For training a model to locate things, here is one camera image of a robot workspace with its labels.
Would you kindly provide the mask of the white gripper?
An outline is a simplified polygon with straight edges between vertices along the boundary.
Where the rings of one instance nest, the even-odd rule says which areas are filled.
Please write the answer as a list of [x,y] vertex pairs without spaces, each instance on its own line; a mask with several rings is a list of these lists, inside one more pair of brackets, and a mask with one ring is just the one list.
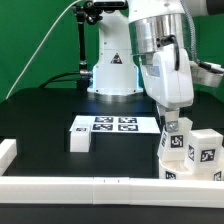
[[194,92],[190,63],[185,49],[180,48],[180,67],[175,69],[175,49],[173,45],[161,51],[141,57],[140,69],[147,94],[168,109],[165,112],[167,132],[179,130],[179,110],[193,103]]

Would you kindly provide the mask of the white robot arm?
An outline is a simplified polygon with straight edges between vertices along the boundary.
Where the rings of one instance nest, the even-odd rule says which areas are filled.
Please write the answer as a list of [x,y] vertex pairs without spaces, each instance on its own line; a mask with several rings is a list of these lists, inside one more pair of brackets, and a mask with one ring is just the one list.
[[106,99],[134,94],[136,56],[145,92],[156,101],[166,130],[177,131],[179,110],[194,98],[190,65],[212,78],[224,73],[197,58],[188,0],[92,0],[91,6],[100,47],[89,91]]

